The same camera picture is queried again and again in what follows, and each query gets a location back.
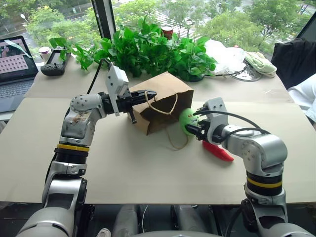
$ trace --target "laptop keyboard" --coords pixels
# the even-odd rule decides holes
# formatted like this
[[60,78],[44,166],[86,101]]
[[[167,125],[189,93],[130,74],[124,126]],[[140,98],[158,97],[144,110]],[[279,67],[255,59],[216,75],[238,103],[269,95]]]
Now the laptop keyboard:
[[33,80],[12,83],[0,86],[0,98],[13,95],[25,94],[33,84]]

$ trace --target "window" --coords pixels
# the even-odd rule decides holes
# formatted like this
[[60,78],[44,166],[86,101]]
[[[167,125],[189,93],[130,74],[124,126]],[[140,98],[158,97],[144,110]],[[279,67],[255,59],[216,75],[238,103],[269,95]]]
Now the window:
[[169,26],[180,37],[208,36],[226,47],[272,55],[293,40],[316,10],[316,0],[112,0],[116,27],[138,19]]
[[35,62],[52,37],[93,44],[100,38],[91,0],[1,0],[0,38],[23,35]]

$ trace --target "robotic arm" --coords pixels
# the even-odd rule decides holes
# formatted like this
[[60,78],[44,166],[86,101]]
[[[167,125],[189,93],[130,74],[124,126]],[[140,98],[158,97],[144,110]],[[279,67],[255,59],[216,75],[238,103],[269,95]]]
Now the robotic arm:
[[301,227],[288,223],[285,190],[282,187],[287,157],[285,144],[277,136],[229,125],[222,98],[208,100],[194,113],[198,114],[207,118],[199,121],[198,125],[187,124],[186,130],[198,140],[222,145],[243,159],[247,199],[241,202],[241,212],[245,227],[262,237],[313,236]]
[[[70,102],[59,144],[47,172],[42,193],[43,209],[34,213],[18,237],[72,237],[83,235],[81,223],[87,180],[86,158],[99,119],[109,114],[129,113],[136,123],[133,106],[146,102],[145,91],[130,92],[123,70],[111,65],[106,79],[109,94],[78,95]],[[149,99],[156,92],[147,90]]]

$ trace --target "brown paper bag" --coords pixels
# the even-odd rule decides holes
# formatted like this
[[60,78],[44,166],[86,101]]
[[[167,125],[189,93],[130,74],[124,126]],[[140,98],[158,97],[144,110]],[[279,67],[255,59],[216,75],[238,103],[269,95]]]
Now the brown paper bag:
[[170,112],[178,94],[178,101],[171,115],[154,111],[147,103],[133,106],[137,120],[135,125],[146,135],[175,122],[184,109],[191,107],[193,89],[168,72],[139,83],[130,88],[130,91],[145,89],[157,92],[155,99],[149,102],[154,108],[164,112]]

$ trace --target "yellow ring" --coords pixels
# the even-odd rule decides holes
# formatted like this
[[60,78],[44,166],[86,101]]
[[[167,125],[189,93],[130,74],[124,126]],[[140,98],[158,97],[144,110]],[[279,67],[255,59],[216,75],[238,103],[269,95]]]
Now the yellow ring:
[[71,146],[71,145],[65,145],[65,144],[58,144],[57,147],[68,149],[68,150],[81,151],[81,152],[88,152],[90,150],[89,147],[77,147],[77,146]]
[[256,182],[252,179],[250,179],[249,177],[247,177],[247,180],[252,183],[253,185],[256,185],[256,186],[259,186],[261,188],[268,188],[268,189],[272,189],[272,188],[277,188],[277,187],[280,187],[282,185],[282,181],[278,182],[278,183],[275,183],[275,184],[263,184],[263,183],[259,183],[259,182]]

